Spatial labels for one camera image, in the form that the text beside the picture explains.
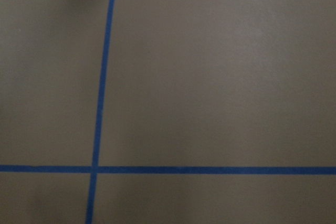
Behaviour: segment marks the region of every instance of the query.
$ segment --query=floor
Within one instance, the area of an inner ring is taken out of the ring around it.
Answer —
[[[2,0],[0,223],[334,223],[335,17]]]

